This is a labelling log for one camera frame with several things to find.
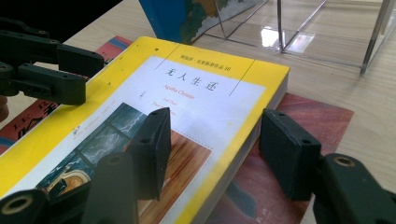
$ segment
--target blue book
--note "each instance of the blue book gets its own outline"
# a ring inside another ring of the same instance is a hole
[[[262,3],[263,0],[139,0],[139,2],[158,38],[191,44],[209,28]]]

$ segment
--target book cover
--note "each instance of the book cover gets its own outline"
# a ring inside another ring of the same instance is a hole
[[[190,44],[209,28],[266,0],[139,0],[155,35]]]
[[[108,40],[96,52],[104,57],[106,63],[110,63],[131,43],[132,41],[117,35]],[[56,102],[38,99],[0,129],[0,155],[32,130],[58,106],[59,104]]]
[[[0,195],[41,188],[56,196],[72,186],[69,177],[89,180],[99,155],[128,143],[137,118],[170,107],[172,151],[162,199],[140,202],[140,221],[208,216],[206,205],[219,199],[254,145],[262,110],[284,95],[288,72],[140,37],[87,83],[84,105],[59,106],[0,157]]]

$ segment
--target table surface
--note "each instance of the table surface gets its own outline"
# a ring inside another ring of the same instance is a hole
[[[155,37],[138,0],[123,0],[65,44],[97,50],[114,35],[130,40]],[[363,77],[334,64],[269,53],[210,35],[202,35],[193,45],[287,65],[289,93],[354,111],[337,152],[363,162],[384,189],[396,192],[396,32],[390,34]],[[34,100],[23,94],[8,98],[10,115],[0,127]],[[302,223],[315,223],[312,210],[308,209]]]

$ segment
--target glass display case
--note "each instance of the glass display case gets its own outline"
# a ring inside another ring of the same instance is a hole
[[[396,0],[263,0],[206,31],[365,74],[395,26]]]

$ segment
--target yellow book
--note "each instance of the yellow book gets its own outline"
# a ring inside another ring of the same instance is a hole
[[[159,201],[140,223],[203,222],[256,142],[265,107],[286,92],[283,65],[140,37],[87,83],[87,102],[61,105],[0,156],[0,197],[57,197],[123,151],[148,113],[171,110],[172,150]]]

